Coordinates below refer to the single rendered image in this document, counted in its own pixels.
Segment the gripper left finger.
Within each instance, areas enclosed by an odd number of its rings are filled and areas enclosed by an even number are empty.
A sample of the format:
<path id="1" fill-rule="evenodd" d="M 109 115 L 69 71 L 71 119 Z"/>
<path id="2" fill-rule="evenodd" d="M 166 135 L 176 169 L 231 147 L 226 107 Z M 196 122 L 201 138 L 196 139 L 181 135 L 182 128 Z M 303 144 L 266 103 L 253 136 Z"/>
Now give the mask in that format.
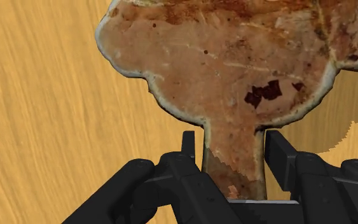
<path id="1" fill-rule="evenodd" d="M 195 164 L 195 134 L 182 134 L 180 151 L 158 164 L 127 162 L 62 224 L 146 224 L 170 205 L 177 224 L 241 224 L 210 176 Z"/>

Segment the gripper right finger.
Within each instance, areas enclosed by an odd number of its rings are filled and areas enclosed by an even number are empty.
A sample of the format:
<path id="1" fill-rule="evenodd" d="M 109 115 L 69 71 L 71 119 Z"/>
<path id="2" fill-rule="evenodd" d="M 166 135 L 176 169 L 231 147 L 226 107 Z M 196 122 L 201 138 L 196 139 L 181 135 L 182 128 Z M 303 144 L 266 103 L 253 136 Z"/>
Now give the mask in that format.
<path id="1" fill-rule="evenodd" d="M 358 224 L 358 158 L 335 167 L 268 130 L 265 161 L 281 189 L 299 202 L 304 224 Z"/>

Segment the brown rusty pan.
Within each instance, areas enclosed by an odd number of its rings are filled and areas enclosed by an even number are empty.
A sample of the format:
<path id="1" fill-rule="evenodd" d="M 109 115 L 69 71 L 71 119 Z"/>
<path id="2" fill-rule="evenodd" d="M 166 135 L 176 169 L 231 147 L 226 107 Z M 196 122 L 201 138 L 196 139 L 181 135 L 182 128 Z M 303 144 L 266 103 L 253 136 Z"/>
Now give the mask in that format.
<path id="1" fill-rule="evenodd" d="M 264 200 L 265 129 L 358 71 L 358 0 L 112 0 L 95 39 L 164 110 L 203 127 L 202 169 L 225 197 Z"/>

